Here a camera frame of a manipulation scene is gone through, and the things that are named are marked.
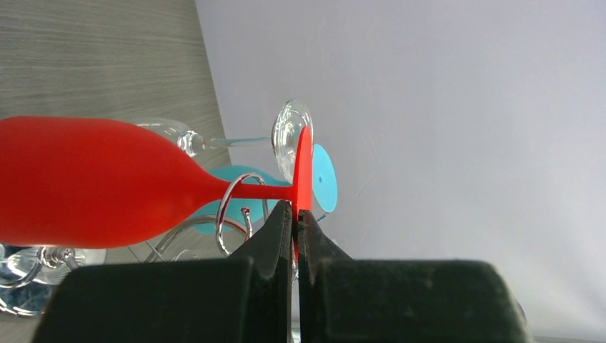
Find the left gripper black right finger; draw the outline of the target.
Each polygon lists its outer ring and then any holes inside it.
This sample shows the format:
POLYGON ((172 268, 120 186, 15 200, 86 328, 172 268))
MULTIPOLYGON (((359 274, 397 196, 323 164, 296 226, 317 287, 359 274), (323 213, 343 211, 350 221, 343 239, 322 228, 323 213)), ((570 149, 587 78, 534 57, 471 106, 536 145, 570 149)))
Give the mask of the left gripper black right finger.
POLYGON ((298 216, 303 342, 531 342, 496 268, 464 259, 354 259, 298 216))

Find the red wine glass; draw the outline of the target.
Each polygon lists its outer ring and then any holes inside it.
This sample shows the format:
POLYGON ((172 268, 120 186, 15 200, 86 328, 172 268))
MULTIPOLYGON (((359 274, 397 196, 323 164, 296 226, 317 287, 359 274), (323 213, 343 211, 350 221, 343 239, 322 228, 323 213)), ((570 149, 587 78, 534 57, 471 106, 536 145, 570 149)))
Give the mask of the red wine glass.
POLYGON ((312 205, 312 140, 299 136, 289 187, 232 186, 177 145, 102 118, 1 120, 1 241, 110 249, 154 238, 223 196, 312 205))

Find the chrome wine glass rack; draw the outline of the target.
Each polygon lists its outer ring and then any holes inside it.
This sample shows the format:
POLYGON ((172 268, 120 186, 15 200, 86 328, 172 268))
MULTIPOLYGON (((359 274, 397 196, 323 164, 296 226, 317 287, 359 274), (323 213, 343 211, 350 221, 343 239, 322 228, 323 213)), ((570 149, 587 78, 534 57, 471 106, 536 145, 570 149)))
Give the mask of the chrome wine glass rack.
POLYGON ((62 171, 52 163, 35 172, 21 165, 1 173, 1 245, 36 247, 31 267, 18 279, 2 279, 1 291, 30 285, 40 271, 65 265, 80 267, 78 251, 107 251, 145 242, 180 224, 211 222, 216 235, 224 225, 252 236, 248 219, 242 224, 226 216, 229 200, 286 200, 297 209, 312 206, 312 172, 295 172, 287 186, 266 183, 254 172, 233 181, 197 168, 185 156, 168 171, 146 171, 137 159, 132 170, 110 171, 84 164, 62 171))

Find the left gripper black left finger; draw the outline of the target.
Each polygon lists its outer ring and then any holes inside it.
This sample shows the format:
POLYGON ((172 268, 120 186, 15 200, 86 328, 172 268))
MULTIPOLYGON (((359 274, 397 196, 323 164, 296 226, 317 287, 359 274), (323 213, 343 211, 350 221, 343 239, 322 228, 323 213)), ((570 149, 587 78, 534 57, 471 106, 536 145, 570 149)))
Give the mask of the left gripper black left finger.
POLYGON ((280 201, 226 258, 77 269, 34 341, 289 342, 291 228, 291 205, 280 201))

